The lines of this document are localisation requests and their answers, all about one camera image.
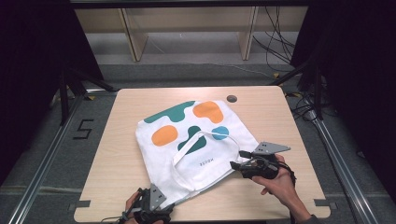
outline human hand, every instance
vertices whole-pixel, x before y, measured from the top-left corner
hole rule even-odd
[[[276,155],[276,158],[278,161],[285,162],[283,156]],[[251,179],[257,184],[265,186],[262,190],[262,195],[270,192],[274,194],[283,205],[287,206],[298,223],[311,218],[305,205],[297,195],[297,191],[295,190],[290,173],[287,169],[279,167],[279,173],[274,179],[265,179],[262,176],[253,176]]]
[[[136,197],[139,192],[135,192],[127,201],[125,204],[125,211],[128,211],[128,209],[132,206],[134,203],[134,200],[136,200]],[[138,224],[136,220],[134,220],[134,214],[131,213],[128,215],[129,220],[124,222],[125,224]],[[162,220],[155,221],[153,224],[163,224]]]

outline black curtain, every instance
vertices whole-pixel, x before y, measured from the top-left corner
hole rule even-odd
[[[0,2],[0,183],[29,149],[64,68],[70,66],[103,79],[68,1],[51,3]]]
[[[309,57],[332,13],[312,7],[292,59]],[[332,102],[376,175],[396,202],[396,3],[347,1],[343,28],[319,64]]]

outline wooden table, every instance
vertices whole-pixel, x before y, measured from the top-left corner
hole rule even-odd
[[[227,102],[235,95],[235,103]],[[80,200],[77,222],[117,217],[138,188],[149,188],[149,177],[134,132],[139,120],[186,101],[222,100],[238,115],[258,142],[290,146],[280,153],[297,176],[297,191],[310,213],[328,217],[328,206],[304,143],[279,87],[203,87],[128,89],[119,91],[111,110]],[[289,217],[276,197],[261,196],[262,186],[234,172],[212,189],[175,207],[173,221],[268,220]]]

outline green blob print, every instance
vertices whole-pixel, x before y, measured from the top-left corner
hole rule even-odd
[[[186,143],[187,143],[196,133],[198,133],[199,131],[201,131],[201,129],[200,129],[198,126],[191,126],[191,127],[189,128],[189,130],[188,130],[188,132],[189,132],[189,139],[187,139],[186,141],[180,143],[180,144],[177,146],[177,150],[181,150],[181,149],[184,147],[184,145],[186,145]],[[196,150],[198,150],[198,149],[200,149],[200,148],[202,148],[202,147],[204,147],[204,146],[206,146],[206,139],[202,136],[202,137],[200,137],[200,138],[198,139],[198,141],[192,146],[192,148],[190,148],[190,150],[186,153],[186,155],[188,155],[188,154],[190,154],[190,153],[192,153],[192,152],[194,152],[194,151],[196,151]]]
[[[183,104],[180,105],[175,105],[169,109],[166,109],[158,114],[155,114],[151,117],[148,117],[146,119],[144,119],[144,121],[146,123],[152,123],[157,119],[160,119],[164,116],[167,116],[170,120],[172,120],[172,122],[180,122],[182,121],[184,118],[186,118],[185,114],[184,114],[184,109],[194,105],[195,101],[188,101],[185,102]]]

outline orange blob print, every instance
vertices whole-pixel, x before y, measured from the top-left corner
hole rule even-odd
[[[209,118],[213,123],[220,123],[224,118],[219,106],[211,101],[196,105],[192,111],[197,118]]]
[[[177,129],[172,125],[161,127],[151,136],[152,143],[157,147],[165,146],[177,139]]]

